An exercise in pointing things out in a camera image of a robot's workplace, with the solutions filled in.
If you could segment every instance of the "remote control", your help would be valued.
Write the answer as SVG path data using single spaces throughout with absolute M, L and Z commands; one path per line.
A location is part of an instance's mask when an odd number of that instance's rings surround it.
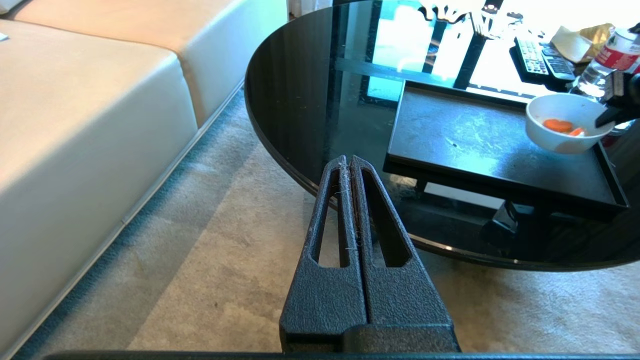
M 542 58 L 545 60 L 549 71 L 551 71 L 551 75 L 558 80 L 567 82 L 575 80 L 572 66 L 554 46 L 551 43 L 541 43 L 540 45 L 542 45 Z
M 542 51 L 537 42 L 524 37 L 516 37 L 516 57 L 523 71 L 520 76 L 524 81 L 541 81 L 549 77 Z

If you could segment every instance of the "white bowl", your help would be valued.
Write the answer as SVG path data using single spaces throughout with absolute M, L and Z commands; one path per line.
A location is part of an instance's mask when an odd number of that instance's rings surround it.
M 596 128 L 595 120 L 606 110 L 605 106 L 575 94 L 550 94 L 534 98 L 527 105 L 527 136 L 543 149 L 561 154 L 579 154 L 589 150 L 608 134 L 614 123 Z M 547 129 L 547 119 L 570 121 L 585 129 L 587 136 L 576 137 Z

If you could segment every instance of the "red bottle label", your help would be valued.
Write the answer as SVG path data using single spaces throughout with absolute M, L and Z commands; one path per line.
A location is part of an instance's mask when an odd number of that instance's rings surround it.
M 600 50 L 596 61 L 610 69 L 627 70 L 638 59 L 637 54 L 625 54 L 606 45 Z

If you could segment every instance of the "floor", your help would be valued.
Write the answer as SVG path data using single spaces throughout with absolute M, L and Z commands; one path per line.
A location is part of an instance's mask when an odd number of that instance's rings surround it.
M 15 359 L 280 351 L 278 318 L 313 203 L 259 143 L 238 93 Z M 335 227 L 332 213 L 325 241 Z M 640 352 L 640 263 L 538 273 L 420 256 L 466 352 Z

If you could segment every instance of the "sofa cushion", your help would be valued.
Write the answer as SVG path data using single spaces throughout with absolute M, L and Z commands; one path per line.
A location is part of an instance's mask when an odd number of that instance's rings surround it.
M 178 54 L 198 123 L 243 79 L 258 45 L 287 21 L 286 0 L 32 0 L 10 17 Z
M 177 57 L 0 20 L 0 359 L 196 133 Z
M 0 14 L 6 13 L 22 0 L 0 0 Z

